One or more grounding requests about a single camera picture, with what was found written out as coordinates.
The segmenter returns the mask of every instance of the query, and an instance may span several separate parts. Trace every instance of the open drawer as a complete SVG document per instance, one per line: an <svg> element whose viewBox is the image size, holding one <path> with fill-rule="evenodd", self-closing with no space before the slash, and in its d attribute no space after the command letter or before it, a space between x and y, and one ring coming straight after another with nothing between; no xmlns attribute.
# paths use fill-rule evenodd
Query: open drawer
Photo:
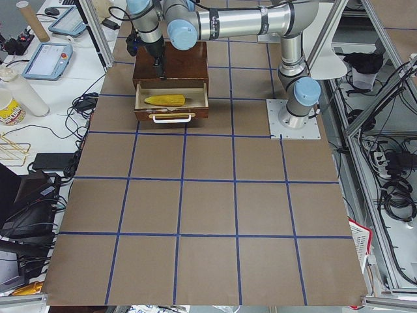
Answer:
<svg viewBox="0 0 417 313"><path fill-rule="evenodd" d="M147 97L183 94L183 106L154 106L145 103ZM138 121L163 123L187 123L192 119L209 116L207 85L203 80L143 81L136 87L135 115Z"/></svg>

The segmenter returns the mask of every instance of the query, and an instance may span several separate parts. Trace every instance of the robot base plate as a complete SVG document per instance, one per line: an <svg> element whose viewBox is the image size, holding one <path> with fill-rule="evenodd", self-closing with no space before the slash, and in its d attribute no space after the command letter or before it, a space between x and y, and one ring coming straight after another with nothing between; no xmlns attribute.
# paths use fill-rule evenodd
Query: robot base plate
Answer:
<svg viewBox="0 0 417 313"><path fill-rule="evenodd" d="M268 110L269 130L271 139L297 139L297 140L319 140L320 131L317 125L316 118L309 119L307 124L297 130L293 130L283 126L278 120L278 112L286 105L287 100L281 99L267 99L266 107ZM314 114L314 109L311 109L310 115Z"/></svg>

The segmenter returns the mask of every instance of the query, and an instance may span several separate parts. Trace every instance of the drawer handle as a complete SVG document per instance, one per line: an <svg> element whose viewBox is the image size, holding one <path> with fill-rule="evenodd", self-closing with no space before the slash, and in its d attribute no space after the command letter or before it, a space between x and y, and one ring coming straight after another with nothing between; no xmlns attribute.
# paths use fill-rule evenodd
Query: drawer handle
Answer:
<svg viewBox="0 0 417 313"><path fill-rule="evenodd" d="M173 117L186 117L186 119L173 119ZM168 123L188 123L191 118L195 117L195 113L168 113L168 114L149 114L149 118L156 124Z"/></svg>

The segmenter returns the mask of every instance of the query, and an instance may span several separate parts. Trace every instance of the plastic bottle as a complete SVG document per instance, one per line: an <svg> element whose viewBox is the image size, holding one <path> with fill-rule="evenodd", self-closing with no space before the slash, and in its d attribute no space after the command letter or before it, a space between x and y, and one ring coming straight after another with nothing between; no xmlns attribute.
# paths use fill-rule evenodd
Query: plastic bottle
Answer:
<svg viewBox="0 0 417 313"><path fill-rule="evenodd" d="M12 92L13 97L20 104L23 104L33 115L43 117L50 112L49 106L36 93L27 80L12 68L0 68L0 79L6 83L5 87Z"/></svg>

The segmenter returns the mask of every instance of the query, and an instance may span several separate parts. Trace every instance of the yellow cup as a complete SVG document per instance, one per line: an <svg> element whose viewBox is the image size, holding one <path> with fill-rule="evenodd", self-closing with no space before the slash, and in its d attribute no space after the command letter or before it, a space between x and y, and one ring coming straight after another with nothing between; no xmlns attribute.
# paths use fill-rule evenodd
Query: yellow cup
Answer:
<svg viewBox="0 0 417 313"><path fill-rule="evenodd" d="M23 121L26 111L13 99L8 89L0 89L0 122L7 126Z"/></svg>

